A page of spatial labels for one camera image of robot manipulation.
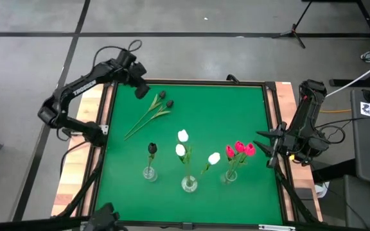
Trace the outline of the black metal table frame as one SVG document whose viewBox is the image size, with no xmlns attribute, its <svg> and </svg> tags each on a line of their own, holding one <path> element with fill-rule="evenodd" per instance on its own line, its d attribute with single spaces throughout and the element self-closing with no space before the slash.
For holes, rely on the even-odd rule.
<svg viewBox="0 0 370 231">
<path fill-rule="evenodd" d="M 150 89 L 154 85 L 196 85 L 196 86 L 232 86 L 232 87 L 260 87 L 263 91 L 263 97 L 265 100 L 265 108 L 267 111 L 267 121 L 268 130 L 275 127 L 278 123 L 291 122 L 294 112 L 296 109 L 295 99 L 292 94 L 289 94 L 287 98 L 282 97 L 282 90 L 285 84 L 283 82 L 264 82 L 264 81 L 242 81 L 239 85 L 235 85 L 230 81 L 203 81 L 203 80 L 149 80 Z M 110 130 L 110 124 L 112 119 L 112 113 L 114 110 L 114 104 L 116 100 L 116 92 L 118 85 L 111 94 L 109 113 L 107 115 L 107 124 Z M 267 139 L 258 135 L 256 141 L 266 142 Z M 105 153 L 107 150 L 108 142 L 104 146 L 100 153 L 103 157 L 103 164 L 105 160 Z M 98 170 L 97 179 L 94 182 L 92 191 L 87 195 L 87 209 L 86 214 L 92 214 L 94 211 L 98 210 L 100 207 L 97 206 L 96 200 L 98 195 L 98 190 L 100 186 L 100 180 L 102 176 L 103 164 Z M 292 203 L 288 193 L 285 191 L 282 183 L 278 178 L 278 171 L 276 169 L 271 169 L 276 177 L 277 188 L 279 192 L 279 204 L 281 207 L 282 222 L 279 226 L 290 226 L 295 227 L 296 231 L 312 231 L 315 228 L 315 224 L 311 222 L 304 221 L 299 217 L 299 209 L 297 205 Z M 124 226 L 131 227 L 161 227 L 161 228 L 179 228 L 182 230 L 183 222 L 164 222 L 164 221 L 125 221 L 122 220 L 119 213 L 119 223 Z M 214 229 L 258 229 L 258 225 L 273 225 L 268 223 L 258 223 L 258 224 L 232 224 L 232 223 L 193 223 L 194 230 L 200 228 L 214 228 Z"/>
</svg>

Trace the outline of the red artificial tulip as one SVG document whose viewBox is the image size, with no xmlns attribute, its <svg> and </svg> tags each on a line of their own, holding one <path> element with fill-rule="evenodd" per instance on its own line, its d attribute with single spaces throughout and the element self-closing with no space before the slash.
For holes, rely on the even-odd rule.
<svg viewBox="0 0 370 231">
<path fill-rule="evenodd" d="M 233 147 L 233 150 L 235 151 L 235 161 L 234 161 L 234 166 L 236 165 L 236 162 L 238 160 L 238 157 L 239 157 L 239 153 L 242 152 L 244 150 L 244 144 L 240 141 L 236 141 L 236 143 L 234 144 L 234 147 Z"/>
<path fill-rule="evenodd" d="M 229 169 L 227 170 L 227 173 L 225 174 L 225 176 L 230 178 L 232 170 L 233 170 L 234 161 L 235 161 L 234 158 L 235 158 L 236 154 L 235 154 L 235 151 L 233 150 L 233 148 L 230 145 L 226 146 L 225 153 L 227 155 L 227 160 L 228 160 L 228 163 L 229 163 Z"/>
<path fill-rule="evenodd" d="M 236 162 L 236 165 L 233 167 L 233 170 L 229 173 L 229 176 L 234 176 L 236 170 L 246 161 L 247 157 L 254 156 L 256 152 L 256 149 L 252 143 L 248 143 L 246 146 L 244 146 L 244 150 L 239 153 L 238 160 Z"/>
</svg>

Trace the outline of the small white object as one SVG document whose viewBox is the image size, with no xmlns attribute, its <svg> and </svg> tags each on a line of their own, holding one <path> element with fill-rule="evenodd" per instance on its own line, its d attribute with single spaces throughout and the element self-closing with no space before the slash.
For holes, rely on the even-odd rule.
<svg viewBox="0 0 370 231">
<path fill-rule="evenodd" d="M 328 192 L 330 182 L 323 182 L 321 184 L 315 184 L 315 192 L 318 198 L 325 197 Z"/>
</svg>

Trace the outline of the black rig bar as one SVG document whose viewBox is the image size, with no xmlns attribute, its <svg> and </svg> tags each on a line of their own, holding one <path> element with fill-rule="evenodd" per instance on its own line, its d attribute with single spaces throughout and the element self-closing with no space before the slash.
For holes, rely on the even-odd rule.
<svg viewBox="0 0 370 231">
<path fill-rule="evenodd" d="M 0 231 L 63 231 L 80 227 L 82 222 L 88 221 L 89 216 L 71 218 L 49 218 L 26 221 L 10 221 L 0 223 Z"/>
</svg>

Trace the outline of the black artificial tulip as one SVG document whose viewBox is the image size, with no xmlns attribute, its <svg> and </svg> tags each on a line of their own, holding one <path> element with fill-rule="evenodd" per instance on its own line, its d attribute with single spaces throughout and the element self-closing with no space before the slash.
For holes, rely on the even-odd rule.
<svg viewBox="0 0 370 231">
<path fill-rule="evenodd" d="M 136 128 L 133 132 L 130 132 L 128 135 L 125 136 L 124 140 L 127 140 L 131 136 L 133 136 L 136 132 L 142 129 L 145 125 L 147 125 L 150 121 L 156 119 L 157 117 L 163 116 L 165 114 L 170 113 L 170 109 L 173 107 L 174 100 L 169 100 L 165 106 L 161 106 L 160 109 L 146 122 L 144 122 L 141 126 Z"/>
<path fill-rule="evenodd" d="M 155 143 L 150 143 L 149 145 L 148 145 L 148 152 L 149 152 L 149 156 L 148 156 L 148 166 L 147 166 L 147 168 L 146 168 L 146 170 L 147 170 L 147 173 L 149 173 L 150 172 L 150 166 L 151 166 L 151 163 L 152 163 L 152 161 L 154 160 L 154 158 L 155 158 L 155 154 L 156 154 L 156 152 L 157 152 L 157 145 L 155 144 Z"/>
<path fill-rule="evenodd" d="M 161 101 L 166 97 L 166 91 L 162 90 L 160 93 L 156 94 L 154 97 L 154 100 L 150 104 L 148 110 L 140 117 L 140 119 L 134 124 L 134 126 L 125 134 L 125 137 L 127 137 L 131 131 L 144 119 L 144 117 L 151 112 L 153 109 L 157 108 L 160 104 Z"/>
</svg>

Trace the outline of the white artificial tulip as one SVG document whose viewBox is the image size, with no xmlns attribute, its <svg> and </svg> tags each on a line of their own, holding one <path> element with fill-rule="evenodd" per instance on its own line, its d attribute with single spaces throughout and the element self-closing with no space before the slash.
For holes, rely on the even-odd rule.
<svg viewBox="0 0 370 231">
<path fill-rule="evenodd" d="M 191 187 L 193 185 L 190 166 L 191 153 L 182 143 L 176 145 L 175 151 L 176 154 L 179 156 L 181 162 L 186 166 L 186 186 Z"/>
<path fill-rule="evenodd" d="M 180 130 L 177 134 L 177 139 L 178 139 L 178 144 L 182 143 L 183 145 L 185 145 L 185 143 L 189 139 L 189 135 L 188 135 L 187 131 L 186 130 Z"/>
<path fill-rule="evenodd" d="M 220 161 L 220 154 L 218 152 L 214 152 L 213 154 L 211 154 L 208 157 L 207 162 L 203 170 L 201 171 L 201 174 L 204 174 L 211 166 L 217 164 L 219 161 Z"/>
</svg>

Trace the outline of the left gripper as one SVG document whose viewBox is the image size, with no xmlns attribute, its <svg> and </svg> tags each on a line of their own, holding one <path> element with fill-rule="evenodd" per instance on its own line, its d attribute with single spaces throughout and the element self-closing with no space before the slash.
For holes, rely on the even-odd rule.
<svg viewBox="0 0 370 231">
<path fill-rule="evenodd" d="M 134 62 L 129 69 L 130 85 L 137 88 L 135 95 L 137 99 L 142 99 L 146 96 L 150 90 L 146 80 L 143 76 L 147 73 L 147 70 L 141 62 Z"/>
</svg>

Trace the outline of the black desk foot bar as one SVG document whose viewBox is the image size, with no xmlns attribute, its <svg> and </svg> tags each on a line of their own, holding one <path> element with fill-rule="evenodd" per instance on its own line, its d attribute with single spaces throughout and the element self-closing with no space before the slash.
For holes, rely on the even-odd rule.
<svg viewBox="0 0 370 231">
<path fill-rule="evenodd" d="M 349 83 L 351 83 L 352 80 L 343 80 L 343 79 L 330 79 L 328 81 L 329 85 L 332 87 L 343 87 Z M 370 80 L 358 80 L 355 83 L 352 83 L 350 87 L 368 87 L 370 88 Z"/>
</svg>

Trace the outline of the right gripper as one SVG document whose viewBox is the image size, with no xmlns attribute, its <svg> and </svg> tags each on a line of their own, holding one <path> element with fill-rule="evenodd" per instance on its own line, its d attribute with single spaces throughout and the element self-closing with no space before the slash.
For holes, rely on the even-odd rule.
<svg viewBox="0 0 370 231">
<path fill-rule="evenodd" d="M 269 132 L 257 132 L 258 135 L 270 139 L 271 146 L 255 141 L 255 145 L 270 158 L 267 162 L 268 168 L 275 168 L 278 163 L 278 155 L 288 156 L 289 153 L 297 152 L 297 137 L 288 134 L 285 122 L 277 125 Z"/>
</svg>

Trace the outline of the smooth clear glass vase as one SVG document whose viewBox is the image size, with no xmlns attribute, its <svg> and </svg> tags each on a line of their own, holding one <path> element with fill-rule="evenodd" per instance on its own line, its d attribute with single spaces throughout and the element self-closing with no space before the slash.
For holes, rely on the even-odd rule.
<svg viewBox="0 0 370 231">
<path fill-rule="evenodd" d="M 238 173 L 236 171 L 228 170 L 221 177 L 221 182 L 223 184 L 231 184 L 238 178 Z"/>
</svg>

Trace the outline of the black tripod stand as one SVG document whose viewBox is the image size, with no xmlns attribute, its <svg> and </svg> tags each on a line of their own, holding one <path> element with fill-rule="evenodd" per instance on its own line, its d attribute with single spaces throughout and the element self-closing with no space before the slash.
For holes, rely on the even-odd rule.
<svg viewBox="0 0 370 231">
<path fill-rule="evenodd" d="M 304 15 L 306 14 L 306 12 L 308 11 L 309 7 L 311 6 L 311 4 L 313 3 L 313 0 L 308 0 L 308 4 L 306 6 L 306 8 L 304 9 L 304 11 L 302 12 L 300 18 L 298 19 L 298 21 L 296 23 L 293 23 L 292 27 L 290 30 L 288 31 L 285 31 L 285 32 L 282 32 L 282 33 L 278 33 L 276 36 L 273 36 L 272 38 L 273 39 L 280 39 L 280 38 L 283 38 L 283 37 L 294 37 L 299 45 L 305 49 L 306 46 L 305 44 L 303 43 L 303 41 L 301 40 L 300 36 L 298 35 L 298 33 L 296 32 L 297 30 L 297 27 L 298 25 L 301 23 Z"/>
</svg>

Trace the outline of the green table mat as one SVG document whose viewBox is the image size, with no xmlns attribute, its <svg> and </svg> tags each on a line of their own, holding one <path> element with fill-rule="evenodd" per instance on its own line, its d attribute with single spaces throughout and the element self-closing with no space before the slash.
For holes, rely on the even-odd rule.
<svg viewBox="0 0 370 231">
<path fill-rule="evenodd" d="M 162 90 L 166 97 L 132 132 L 174 100 L 170 113 L 150 121 L 124 140 Z M 258 139 L 257 132 L 269 127 L 266 113 L 260 87 L 154 85 L 139 100 L 133 89 L 119 86 L 97 206 L 112 203 L 125 221 L 281 224 L 276 177 L 266 166 L 262 152 L 246 158 L 233 183 L 223 184 L 220 179 L 229 169 L 226 146 Z M 180 130 L 189 135 L 185 145 L 191 151 L 191 176 L 198 182 L 192 193 L 181 186 L 186 166 L 175 152 Z M 143 177 L 151 142 L 157 145 L 151 163 L 157 172 L 154 182 Z M 214 152 L 220 154 L 220 161 L 201 174 Z"/>
</svg>

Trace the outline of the ribbed clear glass vase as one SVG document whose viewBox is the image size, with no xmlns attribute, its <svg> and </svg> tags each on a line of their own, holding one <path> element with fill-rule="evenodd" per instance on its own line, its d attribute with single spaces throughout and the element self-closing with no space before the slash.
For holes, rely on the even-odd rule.
<svg viewBox="0 0 370 231">
<path fill-rule="evenodd" d="M 149 182 L 157 180 L 157 172 L 153 167 L 145 167 L 143 170 L 143 177 Z"/>
</svg>

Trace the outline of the diamond-pattern clear glass vase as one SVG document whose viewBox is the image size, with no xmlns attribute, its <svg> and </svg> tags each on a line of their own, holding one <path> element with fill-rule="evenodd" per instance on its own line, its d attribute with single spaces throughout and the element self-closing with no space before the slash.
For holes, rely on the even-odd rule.
<svg viewBox="0 0 370 231">
<path fill-rule="evenodd" d="M 181 181 L 183 190 L 187 193 L 193 193 L 198 187 L 198 182 L 194 176 L 185 176 Z"/>
</svg>

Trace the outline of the silver metal bracket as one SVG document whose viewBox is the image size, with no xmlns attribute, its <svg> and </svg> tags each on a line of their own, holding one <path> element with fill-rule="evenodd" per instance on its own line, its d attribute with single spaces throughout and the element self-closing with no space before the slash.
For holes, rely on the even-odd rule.
<svg viewBox="0 0 370 231">
<path fill-rule="evenodd" d="M 258 225 L 258 229 L 265 231 L 296 231 L 295 227 L 279 225 Z"/>
</svg>

